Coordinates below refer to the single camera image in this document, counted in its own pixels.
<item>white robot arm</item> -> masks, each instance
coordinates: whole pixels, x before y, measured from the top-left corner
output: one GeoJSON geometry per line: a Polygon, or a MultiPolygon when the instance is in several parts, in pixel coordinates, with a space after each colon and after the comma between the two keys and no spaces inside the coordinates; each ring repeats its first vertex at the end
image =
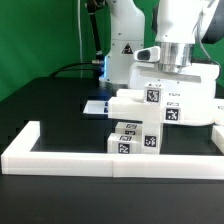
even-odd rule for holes
{"type": "Polygon", "coordinates": [[[100,85],[115,90],[127,88],[130,67],[134,63],[133,53],[143,48],[145,16],[133,0],[89,2],[93,2],[93,10],[102,8],[106,3],[111,18],[111,48],[105,56],[105,72],[100,77],[100,85]]]}
{"type": "Polygon", "coordinates": [[[153,62],[158,62],[159,71],[180,72],[183,67],[191,65],[196,42],[201,44],[201,40],[207,38],[208,43],[214,43],[224,37],[223,26],[211,27],[215,17],[219,20],[215,21],[215,26],[221,24],[223,9],[222,0],[160,0],[158,8],[154,10],[153,21],[153,28],[157,32],[155,41],[160,52],[146,49],[150,54],[145,58],[146,53],[138,51],[135,59],[149,61],[150,56],[159,54],[159,57],[153,59],[153,62]]]}

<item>black table surface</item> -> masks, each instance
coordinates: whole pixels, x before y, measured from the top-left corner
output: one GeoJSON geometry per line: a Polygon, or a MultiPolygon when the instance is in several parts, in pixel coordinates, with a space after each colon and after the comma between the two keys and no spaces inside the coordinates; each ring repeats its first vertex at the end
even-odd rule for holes
{"type": "MultiPolygon", "coordinates": [[[[88,99],[111,96],[92,79],[34,79],[0,103],[0,153],[31,120],[41,122],[34,151],[106,153],[117,121],[82,112],[88,99]]],[[[220,156],[210,137],[211,126],[165,125],[161,153],[220,156]]],[[[223,183],[1,175],[0,223],[223,223],[223,183]]]]}

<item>green backdrop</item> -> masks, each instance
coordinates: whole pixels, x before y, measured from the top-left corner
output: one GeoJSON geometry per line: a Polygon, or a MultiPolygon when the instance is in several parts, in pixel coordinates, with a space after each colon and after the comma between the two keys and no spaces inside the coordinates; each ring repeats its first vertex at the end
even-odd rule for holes
{"type": "MultiPolygon", "coordinates": [[[[83,60],[94,58],[90,21],[81,0],[83,60]]],[[[145,47],[154,44],[151,10],[158,0],[134,0],[146,17],[145,47]]],[[[77,0],[0,0],[0,101],[36,77],[80,61],[77,0]]],[[[110,49],[107,8],[97,12],[104,53],[110,49]]],[[[205,46],[224,68],[224,40],[205,46]]],[[[203,57],[198,46],[195,56],[203,57]]]]}

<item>white block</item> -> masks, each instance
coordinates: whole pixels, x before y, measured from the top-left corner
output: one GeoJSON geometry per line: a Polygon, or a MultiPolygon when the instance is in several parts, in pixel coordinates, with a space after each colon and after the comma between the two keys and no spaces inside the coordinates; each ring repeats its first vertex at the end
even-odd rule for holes
{"type": "Polygon", "coordinates": [[[162,136],[162,123],[144,122],[142,128],[142,154],[159,154],[162,136]]]}
{"type": "Polygon", "coordinates": [[[144,86],[144,103],[160,105],[164,87],[162,83],[147,82],[144,86]]]}
{"type": "Polygon", "coordinates": [[[212,141],[224,154],[224,126],[218,126],[218,125],[213,126],[212,141]]]}
{"type": "Polygon", "coordinates": [[[158,123],[163,119],[162,110],[163,108],[157,105],[144,104],[123,97],[112,97],[109,100],[108,117],[158,123]]]}
{"type": "Polygon", "coordinates": [[[147,157],[145,155],[128,155],[114,159],[113,177],[145,178],[147,157]]]}
{"type": "Polygon", "coordinates": [[[112,133],[107,141],[107,152],[115,154],[140,154],[141,136],[112,133]]]}
{"type": "Polygon", "coordinates": [[[133,100],[138,100],[143,102],[144,90],[136,89],[119,89],[117,91],[117,97],[127,97],[133,100]]]}
{"type": "Polygon", "coordinates": [[[224,125],[224,99],[214,99],[214,122],[224,125]]]}
{"type": "Polygon", "coordinates": [[[151,155],[146,178],[223,179],[222,156],[151,155]]]}
{"type": "Polygon", "coordinates": [[[142,135],[142,124],[118,122],[115,133],[125,135],[142,135]]]}

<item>cable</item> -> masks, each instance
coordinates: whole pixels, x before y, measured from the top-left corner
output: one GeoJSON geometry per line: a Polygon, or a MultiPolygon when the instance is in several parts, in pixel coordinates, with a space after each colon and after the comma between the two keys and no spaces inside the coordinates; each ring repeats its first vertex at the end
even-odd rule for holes
{"type": "Polygon", "coordinates": [[[202,19],[203,19],[203,12],[201,12],[199,14],[198,17],[198,22],[197,22],[197,38],[198,38],[198,42],[200,45],[200,48],[202,49],[202,51],[204,52],[204,54],[206,55],[206,57],[211,60],[210,55],[208,54],[208,52],[206,51],[206,49],[204,48],[202,42],[201,42],[201,38],[200,38],[200,32],[201,32],[201,23],[202,23],[202,19]]]}
{"type": "Polygon", "coordinates": [[[78,0],[77,3],[77,15],[78,15],[78,29],[79,29],[79,54],[80,54],[80,61],[83,60],[83,53],[82,53],[82,29],[81,29],[81,3],[80,0],[78,0]]]}
{"type": "Polygon", "coordinates": [[[212,1],[209,3],[209,5],[208,5],[208,7],[207,7],[207,8],[211,8],[211,7],[212,7],[212,5],[215,3],[215,1],[216,1],[216,0],[212,0],[212,1]]]}
{"type": "Polygon", "coordinates": [[[91,65],[92,62],[80,62],[80,63],[73,63],[73,64],[69,64],[69,65],[65,65],[61,68],[59,68],[58,70],[56,70],[55,72],[52,72],[49,77],[55,77],[59,72],[67,69],[67,68],[71,68],[71,67],[74,67],[74,66],[80,66],[80,65],[91,65]]]}

